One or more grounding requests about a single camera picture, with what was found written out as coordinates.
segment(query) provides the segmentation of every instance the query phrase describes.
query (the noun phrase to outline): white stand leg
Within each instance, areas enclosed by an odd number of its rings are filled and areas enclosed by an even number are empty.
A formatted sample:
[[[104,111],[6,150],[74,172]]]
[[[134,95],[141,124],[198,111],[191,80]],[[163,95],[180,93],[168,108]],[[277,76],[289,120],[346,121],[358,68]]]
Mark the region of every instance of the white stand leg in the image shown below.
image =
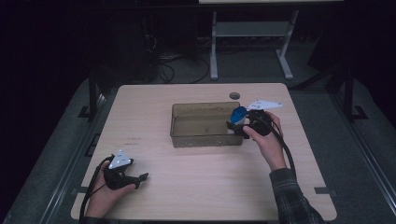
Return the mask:
[[[297,20],[297,16],[298,16],[298,10],[294,11],[291,16],[288,30],[286,31],[286,34],[285,34],[285,43],[283,44],[282,49],[276,50],[276,56],[279,59],[280,66],[282,67],[283,73],[285,74],[285,78],[287,80],[292,80],[293,74],[290,71],[288,62],[286,61],[286,58],[285,58],[285,54],[286,54],[286,50],[288,49],[288,46],[289,46],[291,35],[293,34],[294,24]]]
[[[213,12],[212,50],[210,51],[210,78],[218,80],[218,61],[216,59],[216,12]]]

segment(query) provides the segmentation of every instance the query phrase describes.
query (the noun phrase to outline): metal frame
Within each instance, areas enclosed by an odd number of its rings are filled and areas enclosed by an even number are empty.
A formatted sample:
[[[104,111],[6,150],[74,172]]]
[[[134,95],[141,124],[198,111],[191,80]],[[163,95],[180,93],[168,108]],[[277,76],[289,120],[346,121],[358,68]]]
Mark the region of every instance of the metal frame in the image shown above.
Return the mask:
[[[361,155],[362,155],[364,161],[366,162],[367,168],[369,169],[373,179],[375,180],[375,183],[378,185],[379,189],[381,190],[382,194],[384,195],[384,198],[387,201],[393,214],[396,215],[396,190],[395,190],[395,188],[390,184],[388,177],[383,172],[380,164],[375,159],[375,156],[373,155],[372,150],[365,142],[364,137],[361,135],[360,131],[358,130],[358,128],[356,127],[354,122],[351,122],[348,115],[345,116],[345,114],[346,114],[345,103],[343,103],[342,100],[339,99],[339,97],[337,97],[335,94],[330,94],[330,96],[331,96],[332,102],[336,105],[336,108],[338,109],[340,118],[343,119],[343,122],[345,123],[346,127],[348,128],[350,133],[353,135],[354,139],[356,140],[356,143],[359,145]]]
[[[95,128],[98,127],[99,120],[103,113],[103,107],[106,104],[107,99],[104,95],[100,95],[95,102],[95,108],[97,108],[97,116],[93,116],[92,120],[86,123],[83,127],[83,133],[78,140],[77,147],[74,149],[73,154],[69,163],[64,168],[64,173],[58,182],[55,190],[52,192],[49,203],[46,210],[44,211],[39,223],[53,223],[56,215],[60,209],[64,197],[66,196],[67,189],[70,188],[71,179],[73,174],[78,167],[78,161],[84,157],[85,149],[91,144],[92,137],[96,136],[94,132]]]
[[[210,78],[218,80],[218,63],[216,58],[216,40],[219,36],[284,36],[285,41],[281,49],[276,50],[280,66],[287,80],[293,79],[286,51],[294,30],[299,11],[294,10],[290,21],[262,21],[262,22],[218,22],[217,12],[213,12],[212,20],[212,50],[210,51]]]

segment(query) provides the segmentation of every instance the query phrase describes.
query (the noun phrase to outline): transparent plastic box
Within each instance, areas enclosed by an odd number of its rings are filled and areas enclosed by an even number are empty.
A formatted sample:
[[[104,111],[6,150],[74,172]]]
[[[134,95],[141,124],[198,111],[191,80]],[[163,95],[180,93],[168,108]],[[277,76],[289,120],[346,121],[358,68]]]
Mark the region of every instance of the transparent plastic box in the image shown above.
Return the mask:
[[[240,146],[242,136],[227,129],[238,102],[175,104],[172,106],[171,137],[174,147]]]

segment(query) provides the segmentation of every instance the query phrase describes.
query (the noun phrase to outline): wooden table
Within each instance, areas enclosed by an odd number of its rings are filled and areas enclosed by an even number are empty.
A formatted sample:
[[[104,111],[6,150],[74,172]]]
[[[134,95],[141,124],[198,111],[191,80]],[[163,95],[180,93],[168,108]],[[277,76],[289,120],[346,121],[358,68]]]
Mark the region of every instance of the wooden table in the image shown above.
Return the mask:
[[[315,192],[325,187],[323,178],[289,92],[277,83],[122,86],[81,186],[89,185],[101,160],[122,149],[134,159],[127,175],[149,176],[113,208],[109,218],[277,220],[270,169],[254,141],[231,147],[172,144],[173,104],[231,102],[229,94],[235,91],[241,95],[241,105],[257,99],[283,103],[269,111],[281,119],[304,196],[324,219],[335,219],[330,195]],[[78,218],[82,198],[80,193],[73,218]]]

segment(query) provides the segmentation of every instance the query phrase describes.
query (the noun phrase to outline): floor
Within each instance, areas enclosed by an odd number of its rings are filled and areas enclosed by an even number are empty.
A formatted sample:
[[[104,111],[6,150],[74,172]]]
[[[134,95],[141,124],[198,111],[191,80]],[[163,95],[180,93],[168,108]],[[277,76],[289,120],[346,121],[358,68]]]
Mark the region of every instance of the floor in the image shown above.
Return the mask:
[[[314,47],[312,42],[290,44],[287,59],[293,80],[282,75],[275,54],[276,43],[261,50],[219,54],[216,83],[297,85],[318,72],[306,65]],[[209,54],[200,57],[208,62]],[[191,83],[202,77],[197,83],[214,83],[205,75],[207,63],[203,60],[167,63],[175,71],[170,83]],[[161,85],[164,79],[168,80],[172,74],[168,66],[159,68],[159,73],[164,71],[167,77],[158,75],[148,85]],[[392,186],[396,186],[395,128],[357,80],[353,105],[360,106],[368,119],[348,121],[342,112],[344,90],[327,93],[324,89],[327,81],[325,77],[304,90],[290,91],[290,95],[326,185],[333,192],[338,216],[330,223],[396,223],[395,206],[390,206],[395,195]],[[99,99],[98,114],[88,122],[78,117],[81,108],[89,105],[88,80],[81,83],[13,204],[7,223],[78,223],[70,217],[70,210],[90,162],[86,154],[94,150],[117,90],[113,88]]]

